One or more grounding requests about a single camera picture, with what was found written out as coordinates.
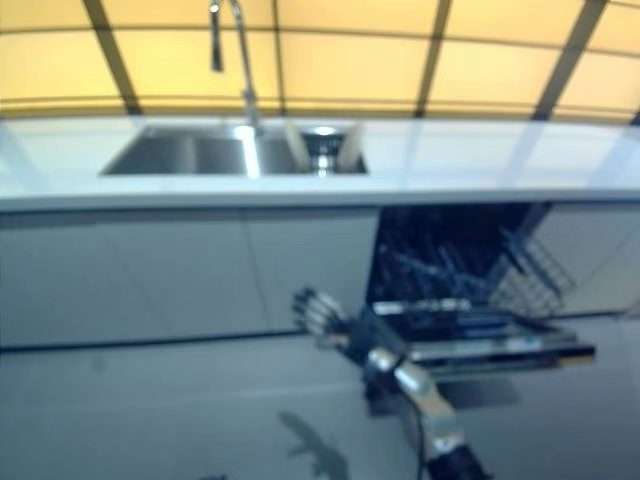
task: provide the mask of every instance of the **gooseneck faucet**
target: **gooseneck faucet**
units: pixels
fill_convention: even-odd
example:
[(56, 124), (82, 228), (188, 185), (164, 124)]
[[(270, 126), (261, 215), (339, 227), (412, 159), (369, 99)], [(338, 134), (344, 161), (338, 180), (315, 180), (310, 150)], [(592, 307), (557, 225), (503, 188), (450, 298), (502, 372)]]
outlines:
[[(242, 8), (237, 0), (229, 0), (231, 3), (231, 10), (233, 17), (236, 21), (236, 27), (238, 29), (238, 36), (240, 40), (240, 52), (242, 54), (242, 66), (244, 69), (244, 77), (246, 82), (246, 88), (242, 92), (242, 96), (245, 101), (245, 110), (247, 117), (249, 117), (249, 123), (253, 127), (255, 135), (260, 135), (262, 130), (260, 128), (260, 115), (256, 106), (256, 91), (253, 88), (253, 80), (251, 77), (251, 65), (249, 62), (249, 50), (247, 48), (247, 35), (244, 25), (244, 18), (242, 15)], [(209, 4), (209, 18), (211, 22), (211, 68), (215, 72), (222, 72), (222, 48), (220, 45), (220, 24), (219, 14), (222, 0), (211, 0)]]

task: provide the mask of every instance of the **robotic arm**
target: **robotic arm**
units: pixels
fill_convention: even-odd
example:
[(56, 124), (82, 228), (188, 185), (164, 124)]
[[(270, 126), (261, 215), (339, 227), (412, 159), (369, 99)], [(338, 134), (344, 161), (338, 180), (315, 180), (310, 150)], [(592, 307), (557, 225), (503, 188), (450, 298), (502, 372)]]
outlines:
[(429, 372), (403, 352), (384, 345), (361, 328), (331, 297), (304, 289), (294, 297), (296, 322), (312, 333), (320, 346), (335, 348), (364, 370), (367, 389), (399, 390), (404, 398), (409, 436), (417, 449), (418, 478), (424, 468), (432, 480), (486, 480), (466, 443), (455, 411), (440, 396)]

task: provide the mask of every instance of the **white countertop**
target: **white countertop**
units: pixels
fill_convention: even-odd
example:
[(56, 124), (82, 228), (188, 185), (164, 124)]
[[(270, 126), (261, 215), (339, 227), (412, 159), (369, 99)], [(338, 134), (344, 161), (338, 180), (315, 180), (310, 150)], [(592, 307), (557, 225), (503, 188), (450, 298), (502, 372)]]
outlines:
[[(640, 128), (554, 123), (366, 120), (363, 153), (369, 174), (364, 176), (99, 175), (147, 125), (215, 127), (225, 122), (244, 120), (2, 121), (0, 211), (640, 200)], [(352, 122), (294, 120), (316, 126)]]

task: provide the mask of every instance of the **kitchen sink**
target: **kitchen sink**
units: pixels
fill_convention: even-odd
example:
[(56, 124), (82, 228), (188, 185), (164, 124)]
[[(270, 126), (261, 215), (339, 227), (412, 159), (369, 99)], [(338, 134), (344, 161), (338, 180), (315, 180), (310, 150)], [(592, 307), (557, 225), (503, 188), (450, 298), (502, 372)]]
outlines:
[(217, 129), (147, 127), (104, 169), (103, 175), (218, 174), (258, 177), (277, 174), (366, 173), (358, 148), (339, 161), (348, 132), (292, 135), (291, 130), (251, 127)]

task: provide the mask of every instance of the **gray floor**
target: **gray floor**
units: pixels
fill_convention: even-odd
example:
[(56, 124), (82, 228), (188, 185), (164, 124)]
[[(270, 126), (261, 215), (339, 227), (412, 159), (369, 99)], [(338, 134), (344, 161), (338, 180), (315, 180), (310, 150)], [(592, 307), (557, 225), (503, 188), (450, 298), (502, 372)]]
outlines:
[[(498, 480), (640, 476), (640, 322), (565, 322), (597, 361), (448, 384)], [(412, 479), (393, 417), (309, 338), (3, 356), (0, 478)]]

